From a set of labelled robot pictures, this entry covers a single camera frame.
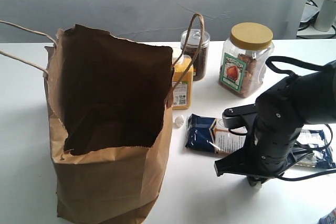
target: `brown paper bag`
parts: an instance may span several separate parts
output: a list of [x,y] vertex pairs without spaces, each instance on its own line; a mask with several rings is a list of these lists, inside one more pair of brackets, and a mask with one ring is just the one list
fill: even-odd
[[[203,35],[200,14],[189,31],[196,17]],[[58,216],[78,224],[142,223],[169,156],[178,84],[171,87],[178,61],[172,64],[172,48],[80,25],[60,30],[57,41],[47,37],[54,42],[47,69],[0,54],[44,71]]]

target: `wall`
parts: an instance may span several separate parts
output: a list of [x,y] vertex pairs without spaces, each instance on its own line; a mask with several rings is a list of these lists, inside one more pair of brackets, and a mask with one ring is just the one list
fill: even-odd
[[[259,22],[275,38],[295,38],[305,0],[0,0],[0,19],[54,35],[75,23],[137,41],[177,41],[194,12],[205,17],[212,40],[224,40],[233,25]],[[0,26],[0,42],[45,41]]]

